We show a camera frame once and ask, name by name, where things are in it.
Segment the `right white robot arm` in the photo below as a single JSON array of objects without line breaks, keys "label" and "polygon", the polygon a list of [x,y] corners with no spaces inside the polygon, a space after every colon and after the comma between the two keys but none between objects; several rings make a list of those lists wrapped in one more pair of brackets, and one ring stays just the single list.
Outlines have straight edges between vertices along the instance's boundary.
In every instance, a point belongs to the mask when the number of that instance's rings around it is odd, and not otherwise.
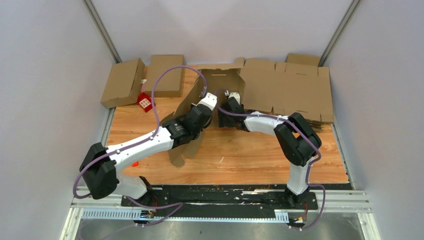
[{"label": "right white robot arm", "polygon": [[250,113],[230,97],[218,107],[219,126],[234,127],[245,132],[258,132],[276,137],[285,158],[290,162],[289,180],[285,188],[286,204],[298,209],[310,191],[309,175],[316,156],[321,156],[321,139],[298,112],[289,116]]}]

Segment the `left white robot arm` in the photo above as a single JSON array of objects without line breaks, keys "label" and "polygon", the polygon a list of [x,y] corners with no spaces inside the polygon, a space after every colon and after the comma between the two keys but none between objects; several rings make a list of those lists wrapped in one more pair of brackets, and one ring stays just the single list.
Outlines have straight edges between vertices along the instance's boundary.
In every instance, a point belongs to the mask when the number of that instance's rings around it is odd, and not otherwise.
[{"label": "left white robot arm", "polygon": [[79,167],[79,177],[86,183],[89,196],[99,200],[123,189],[140,206],[149,206],[153,193],[143,179],[119,176],[119,173],[138,160],[196,140],[207,127],[214,108],[214,104],[198,103],[187,114],[160,125],[151,135],[145,134],[115,147],[105,147],[101,142],[91,145]]}]

